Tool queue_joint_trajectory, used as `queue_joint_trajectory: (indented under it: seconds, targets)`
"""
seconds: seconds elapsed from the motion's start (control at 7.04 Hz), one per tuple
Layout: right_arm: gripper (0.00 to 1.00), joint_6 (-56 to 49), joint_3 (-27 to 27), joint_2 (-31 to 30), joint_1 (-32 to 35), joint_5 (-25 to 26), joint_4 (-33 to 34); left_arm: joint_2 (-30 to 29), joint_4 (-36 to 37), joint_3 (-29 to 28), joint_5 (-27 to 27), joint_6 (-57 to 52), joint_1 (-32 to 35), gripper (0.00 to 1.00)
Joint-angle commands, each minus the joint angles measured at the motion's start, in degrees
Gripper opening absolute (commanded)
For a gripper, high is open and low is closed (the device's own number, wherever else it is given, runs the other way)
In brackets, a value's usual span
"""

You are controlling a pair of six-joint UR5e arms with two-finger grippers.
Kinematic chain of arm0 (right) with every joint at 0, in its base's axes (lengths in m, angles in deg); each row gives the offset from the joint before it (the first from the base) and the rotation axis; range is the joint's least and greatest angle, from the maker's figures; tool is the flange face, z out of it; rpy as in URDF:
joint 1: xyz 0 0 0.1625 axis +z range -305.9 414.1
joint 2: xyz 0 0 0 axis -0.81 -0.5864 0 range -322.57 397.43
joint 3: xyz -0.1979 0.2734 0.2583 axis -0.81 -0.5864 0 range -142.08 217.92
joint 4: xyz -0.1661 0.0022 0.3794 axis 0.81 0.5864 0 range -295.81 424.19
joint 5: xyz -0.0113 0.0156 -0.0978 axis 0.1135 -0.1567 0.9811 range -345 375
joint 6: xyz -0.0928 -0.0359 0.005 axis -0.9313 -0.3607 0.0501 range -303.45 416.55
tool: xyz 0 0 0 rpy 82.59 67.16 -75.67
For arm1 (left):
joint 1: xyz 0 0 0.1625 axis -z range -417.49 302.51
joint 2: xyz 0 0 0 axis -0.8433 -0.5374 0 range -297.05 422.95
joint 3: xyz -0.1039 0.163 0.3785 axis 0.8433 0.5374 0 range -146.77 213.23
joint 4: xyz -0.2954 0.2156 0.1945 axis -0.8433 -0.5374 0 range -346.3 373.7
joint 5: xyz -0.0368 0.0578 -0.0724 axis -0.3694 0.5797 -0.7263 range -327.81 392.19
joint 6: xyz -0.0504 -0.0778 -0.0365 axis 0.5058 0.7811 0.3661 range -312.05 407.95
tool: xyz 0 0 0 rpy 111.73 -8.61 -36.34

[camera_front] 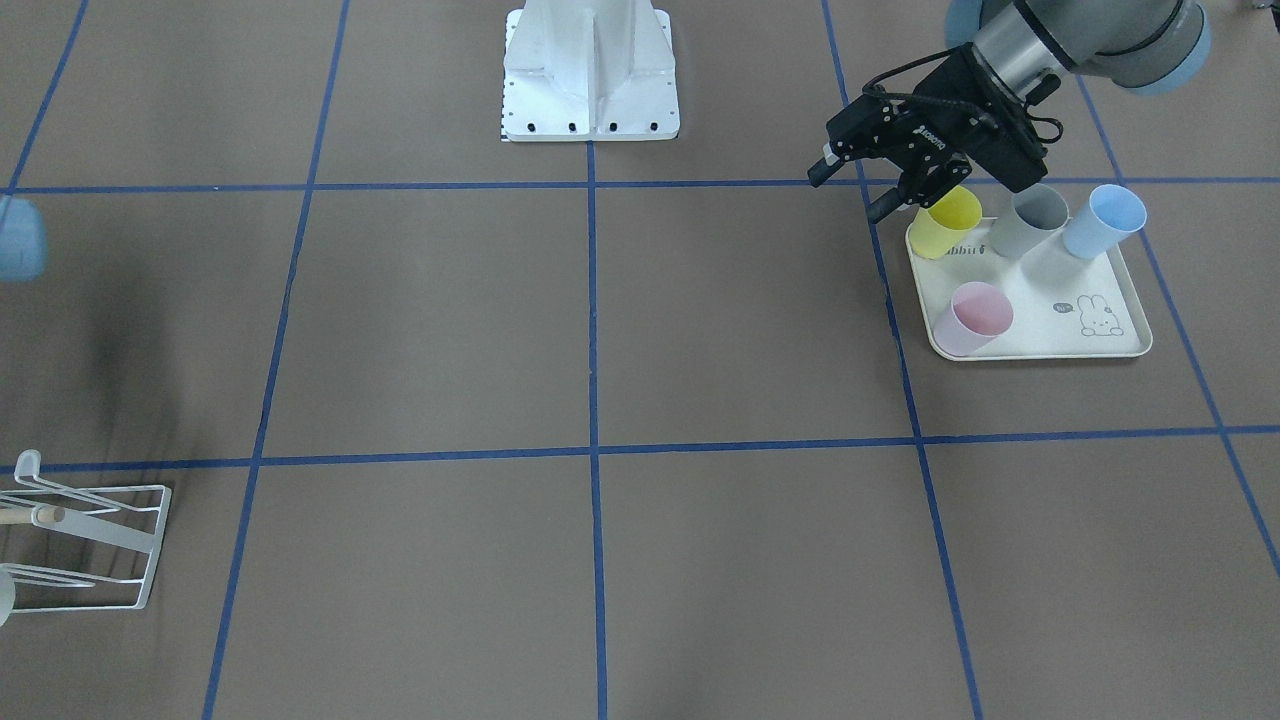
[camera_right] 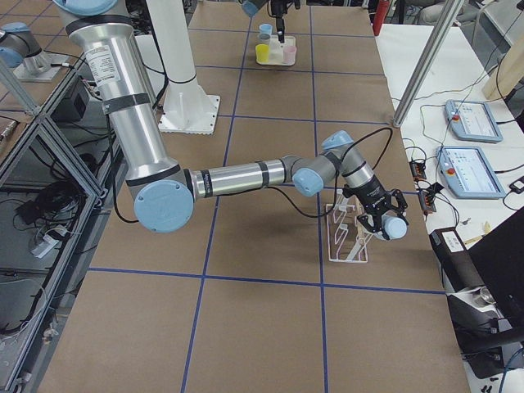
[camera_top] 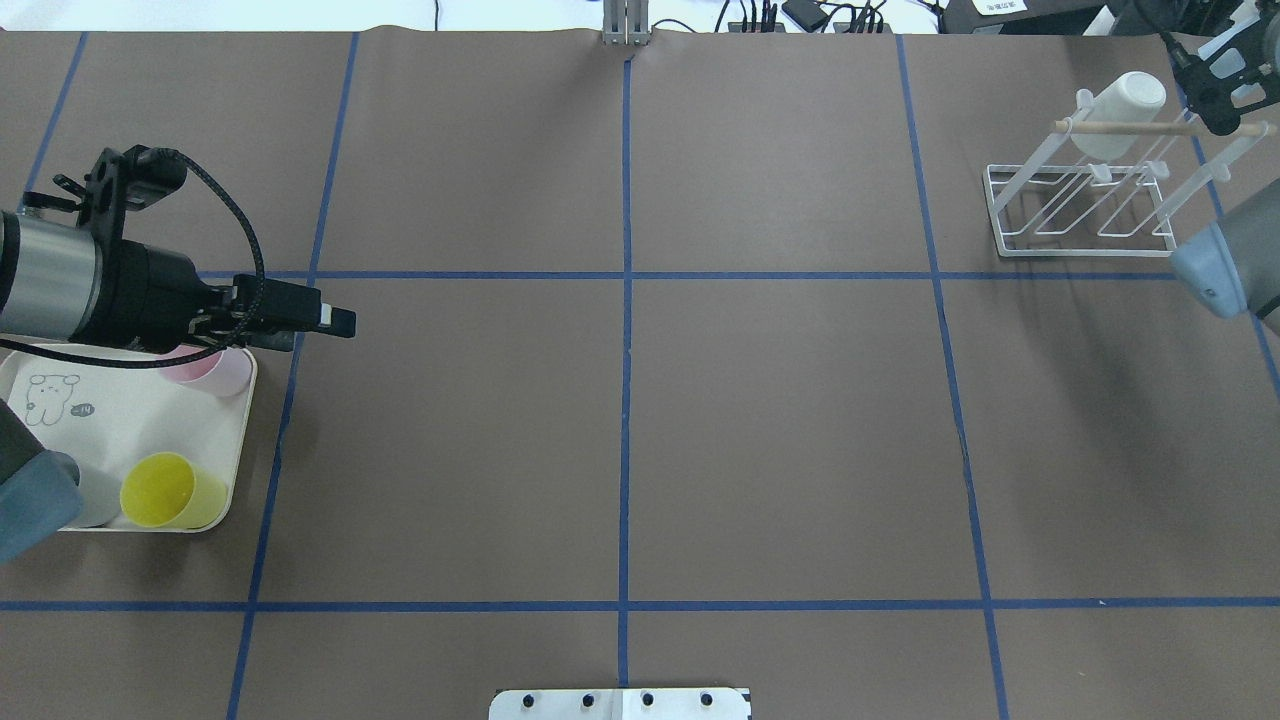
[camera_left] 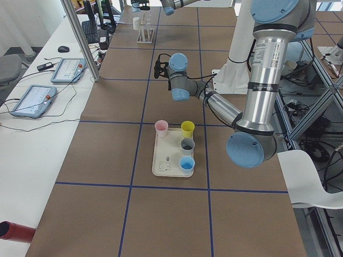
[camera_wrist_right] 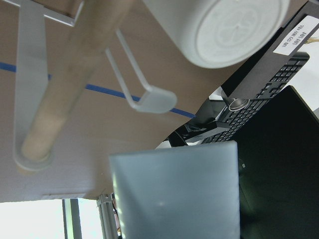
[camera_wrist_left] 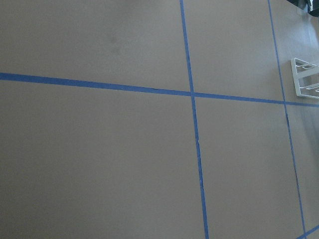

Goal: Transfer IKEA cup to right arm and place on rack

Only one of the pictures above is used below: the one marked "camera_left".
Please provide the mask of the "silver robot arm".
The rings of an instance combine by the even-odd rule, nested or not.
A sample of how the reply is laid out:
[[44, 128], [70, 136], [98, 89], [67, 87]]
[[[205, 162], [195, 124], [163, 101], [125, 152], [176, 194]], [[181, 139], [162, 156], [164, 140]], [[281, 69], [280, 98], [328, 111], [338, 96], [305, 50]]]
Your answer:
[[243, 1], [227, 63], [213, 79], [220, 90], [188, 77], [186, 55], [170, 57], [165, 76], [173, 100], [197, 97], [234, 130], [226, 150], [236, 165], [254, 168], [276, 153], [270, 120], [287, 46], [312, 37], [315, 12], [315, 1]]
[[[198, 2], [198, 0], [160, 0], [165, 15], [171, 16], [176, 9]], [[149, 11], [150, 2], [148, 0], [132, 0], [131, 1], [132, 11]]]

